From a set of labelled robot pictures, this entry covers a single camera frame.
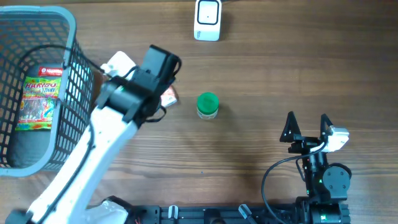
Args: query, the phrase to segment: wooden table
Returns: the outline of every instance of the wooden table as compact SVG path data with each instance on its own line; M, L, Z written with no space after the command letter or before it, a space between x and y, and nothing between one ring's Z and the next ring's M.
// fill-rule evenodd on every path
M294 111L306 136L319 136L320 115L350 131L328 156L353 171L353 223L398 218L398 5L392 1L231 1L223 5L219 42L193 38L195 3L67 4L89 58L122 50L138 64L150 44L183 60L180 104L146 124L121 150L93 203L117 195L134 205L261 204L265 170L291 156L279 136ZM212 121L196 113L197 96L216 93ZM0 223L27 208L53 173L0 178ZM305 195L293 162L271 172L271 202Z

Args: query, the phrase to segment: green bottle cap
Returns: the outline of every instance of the green bottle cap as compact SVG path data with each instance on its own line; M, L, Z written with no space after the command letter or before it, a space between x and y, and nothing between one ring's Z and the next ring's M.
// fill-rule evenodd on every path
M211 115L218 110L218 97L214 93L204 93L198 97L198 111Z

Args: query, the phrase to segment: candy bag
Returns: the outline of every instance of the candy bag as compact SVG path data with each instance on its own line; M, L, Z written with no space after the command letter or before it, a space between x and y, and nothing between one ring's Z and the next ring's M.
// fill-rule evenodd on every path
M51 129L61 79L26 77L17 131Z

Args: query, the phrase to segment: small green jar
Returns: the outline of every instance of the small green jar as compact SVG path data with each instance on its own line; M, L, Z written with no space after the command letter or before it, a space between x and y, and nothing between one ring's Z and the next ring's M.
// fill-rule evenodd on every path
M218 97L214 93L204 93L198 97L197 110L201 119L213 119L218 112Z

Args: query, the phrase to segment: gray plastic basket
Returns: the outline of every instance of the gray plastic basket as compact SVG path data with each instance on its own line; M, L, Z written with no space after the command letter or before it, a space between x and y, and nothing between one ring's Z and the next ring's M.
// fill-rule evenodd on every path
M18 60L32 47L61 44L79 53L76 21L62 7L0 7L0 176L23 177L41 169L59 170L79 141L90 119L93 74L88 62L67 50L47 48L33 52L17 68ZM39 67L62 67L58 97L73 111L57 103L51 131L15 131L26 76Z

